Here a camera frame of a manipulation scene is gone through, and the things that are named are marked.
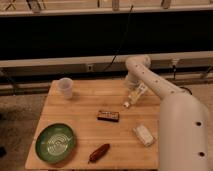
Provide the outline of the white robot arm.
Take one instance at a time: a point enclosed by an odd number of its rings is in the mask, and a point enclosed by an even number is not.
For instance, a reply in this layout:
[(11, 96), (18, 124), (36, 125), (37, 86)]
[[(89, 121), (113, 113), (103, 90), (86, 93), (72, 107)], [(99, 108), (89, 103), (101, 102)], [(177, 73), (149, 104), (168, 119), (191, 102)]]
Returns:
[(196, 97), (152, 72), (148, 55), (125, 62), (130, 89), (142, 81), (160, 99), (158, 171), (210, 171), (207, 149), (208, 108)]

